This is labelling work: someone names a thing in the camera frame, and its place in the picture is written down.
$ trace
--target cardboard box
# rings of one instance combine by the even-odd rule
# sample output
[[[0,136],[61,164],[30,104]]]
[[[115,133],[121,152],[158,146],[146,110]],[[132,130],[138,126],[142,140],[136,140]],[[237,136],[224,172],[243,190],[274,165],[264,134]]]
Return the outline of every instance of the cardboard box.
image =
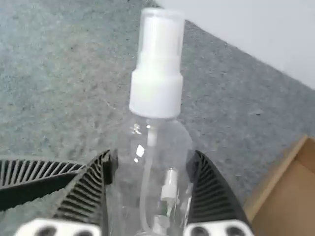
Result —
[[[288,148],[244,209],[256,236],[315,236],[315,140]]]

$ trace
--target clear plastic bottle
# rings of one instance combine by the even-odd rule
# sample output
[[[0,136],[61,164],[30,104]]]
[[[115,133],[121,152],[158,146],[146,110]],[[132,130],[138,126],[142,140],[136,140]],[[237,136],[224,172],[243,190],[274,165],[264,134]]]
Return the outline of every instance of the clear plastic bottle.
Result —
[[[192,190],[192,140],[176,120],[183,77],[185,20],[159,8],[142,12],[137,68],[117,142],[118,168],[109,203],[118,214],[111,236],[181,236]]]

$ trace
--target white pump cap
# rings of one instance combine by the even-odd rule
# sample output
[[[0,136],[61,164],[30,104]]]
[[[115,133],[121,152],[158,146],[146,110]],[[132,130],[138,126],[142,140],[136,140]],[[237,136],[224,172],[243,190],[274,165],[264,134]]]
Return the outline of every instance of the white pump cap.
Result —
[[[142,11],[137,68],[129,109],[146,118],[174,118],[181,111],[180,73],[185,19],[161,8]]]

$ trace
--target white wall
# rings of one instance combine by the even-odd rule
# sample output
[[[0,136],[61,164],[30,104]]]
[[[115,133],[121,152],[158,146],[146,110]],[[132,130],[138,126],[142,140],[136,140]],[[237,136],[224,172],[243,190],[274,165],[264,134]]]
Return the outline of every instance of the white wall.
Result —
[[[157,0],[315,89],[315,0]]]

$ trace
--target gray carpet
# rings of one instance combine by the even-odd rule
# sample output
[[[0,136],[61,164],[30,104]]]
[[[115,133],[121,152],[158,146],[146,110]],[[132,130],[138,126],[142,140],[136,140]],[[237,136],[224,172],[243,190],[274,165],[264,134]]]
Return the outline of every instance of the gray carpet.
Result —
[[[2,0],[0,155],[86,163],[127,112],[140,0]],[[315,135],[315,92],[187,23],[180,120],[241,202],[281,150]],[[58,193],[0,213],[0,230]]]

